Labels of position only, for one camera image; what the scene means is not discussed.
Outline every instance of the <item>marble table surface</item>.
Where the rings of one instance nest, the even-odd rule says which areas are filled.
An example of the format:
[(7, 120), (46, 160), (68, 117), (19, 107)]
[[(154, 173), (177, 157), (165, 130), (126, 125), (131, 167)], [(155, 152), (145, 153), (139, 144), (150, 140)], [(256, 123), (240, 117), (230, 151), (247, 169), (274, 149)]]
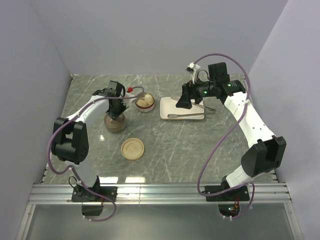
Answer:
[[(204, 104), (215, 108), (216, 114), (203, 120), (162, 120), (160, 99), (180, 96), (182, 84), (190, 75), (75, 75), (66, 97), (62, 117), (81, 108), (98, 89), (108, 86), (110, 80), (122, 83), (126, 88), (143, 86), (156, 99), (155, 108), (141, 113), (132, 104), (124, 114), (128, 119), (121, 133), (110, 133), (104, 125), (104, 114), (88, 129), (89, 153), (85, 161), (91, 164), (102, 183), (176, 183), (196, 182), (199, 172), (212, 148), (228, 129), (235, 124), (231, 113), (214, 97), (206, 98)], [(121, 154), (122, 143), (138, 138), (144, 143), (145, 152), (137, 161), (125, 159)], [(233, 172), (241, 162), (248, 145), (240, 127), (237, 127), (213, 155), (202, 177), (204, 182), (220, 182)], [(57, 170), (65, 164), (53, 156)], [(71, 171), (55, 175), (50, 170), (44, 184), (67, 184)], [(270, 173), (255, 179), (270, 182)]]

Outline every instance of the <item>purple cable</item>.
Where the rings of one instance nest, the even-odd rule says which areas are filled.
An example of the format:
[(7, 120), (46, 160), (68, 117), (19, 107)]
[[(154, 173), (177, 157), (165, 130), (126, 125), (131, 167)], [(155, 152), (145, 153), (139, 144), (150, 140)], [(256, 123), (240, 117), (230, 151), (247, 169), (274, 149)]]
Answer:
[[(250, 85), (250, 80), (249, 80), (249, 76), (246, 72), (246, 70), (240, 65), (240, 63), (238, 63), (235, 59), (233, 59), (232, 57), (228, 56), (228, 55), (225, 55), (225, 54), (221, 54), (221, 53), (210, 53), (210, 54), (207, 54), (207, 55), (204, 55), (202, 57), (200, 57), (199, 59), (197, 59), (194, 64), (198, 63), (200, 60), (206, 58), (206, 57), (209, 57), (209, 56), (222, 56), (222, 57), (225, 57), (229, 60), (231, 60), (232, 62), (234, 62), (240, 69), (241, 71), (243, 72), (244, 76), (245, 76), (245, 80), (246, 80), (246, 84), (247, 84), (247, 94), (246, 94), (246, 98), (245, 100), (248, 100), (250, 98), (250, 93), (251, 93), (251, 85)], [(248, 104), (244, 104), (244, 108), (243, 108), (243, 112), (242, 112), (242, 115), (241, 117), (239, 118), (238, 121), (236, 121), (236, 123), (229, 129), (229, 131), (218, 141), (218, 143), (216, 144), (216, 146), (213, 148), (213, 150), (211, 151), (211, 153), (209, 154), (209, 157), (207, 158), (207, 160), (205, 161), (201, 171), (200, 171), (200, 174), (199, 174), (199, 177), (198, 177), (198, 180), (197, 180), (197, 183), (196, 183), (196, 188), (197, 188), (197, 191), (200, 195), (202, 196), (205, 196), (205, 197), (214, 197), (214, 196), (218, 196), (218, 195), (221, 195), (221, 194), (224, 194), (224, 193), (227, 193), (231, 190), (234, 190), (234, 189), (238, 189), (238, 188), (241, 188), (245, 185), (247, 185), (248, 183), (243, 183), (243, 184), (240, 184), (240, 185), (237, 185), (237, 186), (234, 186), (234, 187), (231, 187), (231, 188), (228, 188), (226, 190), (222, 190), (222, 191), (219, 191), (219, 192), (215, 192), (215, 193), (211, 193), (211, 194), (205, 194), (203, 192), (201, 192), (200, 190), (200, 182), (201, 182), (201, 178), (206, 170), (206, 167), (208, 165), (208, 163), (210, 162), (213, 154), (216, 152), (217, 148), (220, 146), (220, 144), (226, 139), (226, 137), (239, 125), (239, 123), (242, 121), (242, 119), (245, 117), (246, 115), (246, 111), (247, 111), (247, 106)], [(251, 200), (248, 204), (248, 207), (250, 207), (252, 201), (253, 201), (253, 198), (254, 198), (254, 195), (255, 195), (255, 187), (254, 187), (254, 184), (252, 183), (252, 196), (251, 196)]]
[(116, 210), (117, 210), (117, 206), (116, 206), (116, 203), (114, 201), (112, 201), (110, 198), (106, 197), (106, 196), (103, 196), (99, 193), (96, 193), (92, 190), (89, 189), (89, 187), (80, 179), (78, 173), (76, 172), (76, 170), (73, 168), (73, 166), (69, 165), (67, 166), (63, 171), (57, 171), (55, 170), (54, 166), (52, 165), (51, 163), (51, 159), (50, 159), (50, 152), (51, 152), (51, 146), (52, 146), (52, 142), (54, 141), (55, 137), (57, 136), (57, 134), (63, 129), (65, 128), (67, 125), (69, 125), (70, 123), (72, 123), (74, 120), (76, 120), (77, 118), (79, 118), (79, 116), (81, 116), (81, 114), (88, 108), (90, 107), (92, 104), (98, 102), (98, 101), (101, 101), (101, 100), (109, 100), (109, 99), (118, 99), (118, 100), (124, 100), (124, 99), (135, 99), (135, 98), (138, 98), (141, 94), (143, 94), (145, 92), (145, 89), (142, 87), (142, 86), (134, 86), (132, 89), (142, 89), (142, 92), (140, 92), (139, 94), (135, 95), (135, 96), (130, 96), (130, 97), (115, 97), (115, 96), (106, 96), (106, 97), (101, 97), (101, 98), (97, 98), (95, 99), (94, 101), (91, 101), (89, 102), (87, 105), (85, 105), (78, 113), (78, 115), (74, 116), (73, 118), (71, 118), (70, 120), (68, 120), (66, 123), (64, 123), (63, 125), (61, 125), (51, 136), (50, 140), (49, 140), (49, 143), (47, 145), (47, 148), (46, 148), (46, 153), (47, 153), (47, 163), (49, 165), (49, 168), (51, 169), (51, 171), (57, 175), (61, 175), (61, 174), (64, 174), (69, 168), (72, 169), (72, 172), (73, 174), (75, 175), (75, 177), (78, 179), (78, 181), (81, 181), (81, 185), (83, 186), (83, 188), (85, 190), (87, 190), (89, 193), (93, 194), (93, 195), (96, 195), (100, 198), (103, 198), (109, 202), (111, 202), (114, 206), (114, 210), (113, 212), (111, 213), (110, 216), (106, 217), (106, 218), (103, 218), (103, 219), (91, 219), (89, 217), (85, 217), (86, 219), (88, 220), (91, 220), (92, 222), (102, 222), (102, 221), (105, 221), (105, 220), (108, 220), (110, 218), (112, 218), (112, 216), (116, 213)]

